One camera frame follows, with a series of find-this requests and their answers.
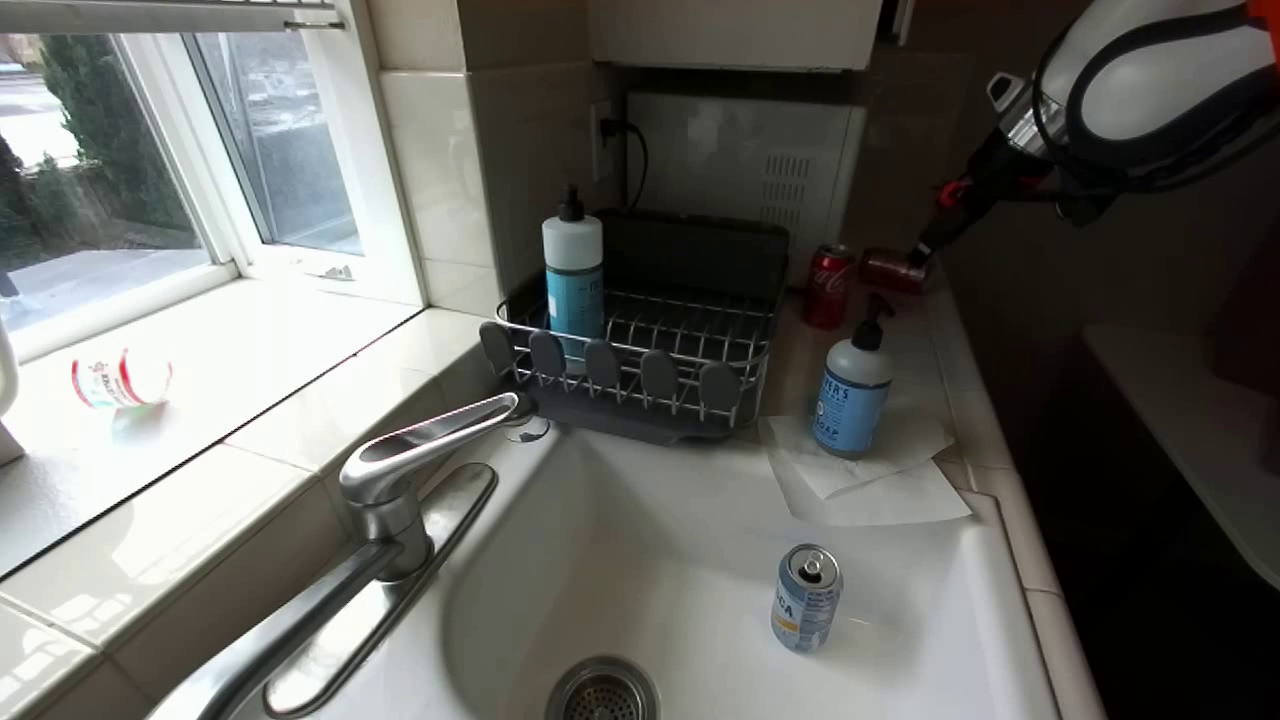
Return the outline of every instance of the wire basket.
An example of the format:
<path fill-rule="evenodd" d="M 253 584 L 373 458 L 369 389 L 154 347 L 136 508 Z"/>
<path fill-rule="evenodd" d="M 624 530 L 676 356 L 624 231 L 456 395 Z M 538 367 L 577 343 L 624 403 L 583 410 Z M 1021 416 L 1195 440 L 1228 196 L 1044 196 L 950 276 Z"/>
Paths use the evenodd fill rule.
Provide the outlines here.
<path fill-rule="evenodd" d="M 714 440 L 760 416 L 774 310 L 605 292 L 605 333 L 569 338 L 526 285 L 481 327 L 486 363 L 547 416 Z"/>

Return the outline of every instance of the window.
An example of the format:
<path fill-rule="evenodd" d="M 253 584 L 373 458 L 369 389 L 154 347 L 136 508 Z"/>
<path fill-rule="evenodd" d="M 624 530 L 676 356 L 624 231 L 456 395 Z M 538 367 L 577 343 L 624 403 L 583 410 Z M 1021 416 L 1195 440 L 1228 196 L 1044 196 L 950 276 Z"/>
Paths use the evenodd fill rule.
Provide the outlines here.
<path fill-rule="evenodd" d="M 0 4 L 19 356 L 235 276 L 419 304 L 355 19 L 342 0 Z"/>

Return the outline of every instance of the sink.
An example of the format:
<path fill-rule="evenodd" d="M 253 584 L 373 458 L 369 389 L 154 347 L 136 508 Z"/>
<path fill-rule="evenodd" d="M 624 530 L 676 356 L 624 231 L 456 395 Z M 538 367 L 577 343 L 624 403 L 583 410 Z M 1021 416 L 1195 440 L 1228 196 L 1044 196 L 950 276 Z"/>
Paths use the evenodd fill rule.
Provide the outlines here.
<path fill-rule="evenodd" d="M 649 677 L 662 720 L 1056 717 L 1000 514 L 979 496 L 970 519 L 813 530 L 757 445 L 547 431 L 486 451 L 492 508 L 325 711 L 538 720 L 579 662 L 608 658 Z M 845 563 L 830 639 L 813 658 L 766 624 L 796 545 Z"/>

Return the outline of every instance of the soap bottle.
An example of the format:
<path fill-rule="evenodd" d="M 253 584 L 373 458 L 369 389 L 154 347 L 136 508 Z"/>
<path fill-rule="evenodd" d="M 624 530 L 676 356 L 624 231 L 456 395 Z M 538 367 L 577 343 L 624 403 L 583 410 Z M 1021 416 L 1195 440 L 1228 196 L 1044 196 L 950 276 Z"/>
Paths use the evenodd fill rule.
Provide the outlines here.
<path fill-rule="evenodd" d="M 885 327 L 872 304 L 872 313 L 853 325 L 853 338 L 827 352 L 813 440 L 834 458 L 863 458 L 875 445 L 891 386 L 891 359 L 879 343 Z"/>
<path fill-rule="evenodd" d="M 552 333 L 598 338 L 605 327 L 605 230 L 569 190 L 561 215 L 543 221 Z"/>

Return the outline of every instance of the sink drain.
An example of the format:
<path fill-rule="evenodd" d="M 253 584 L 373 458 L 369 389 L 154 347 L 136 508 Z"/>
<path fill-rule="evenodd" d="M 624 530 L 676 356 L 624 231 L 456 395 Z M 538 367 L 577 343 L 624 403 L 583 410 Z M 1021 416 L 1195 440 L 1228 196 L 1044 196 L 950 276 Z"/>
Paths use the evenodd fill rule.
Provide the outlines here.
<path fill-rule="evenodd" d="M 547 720 L 656 720 L 656 700 L 635 666 L 591 658 L 561 677 Z"/>

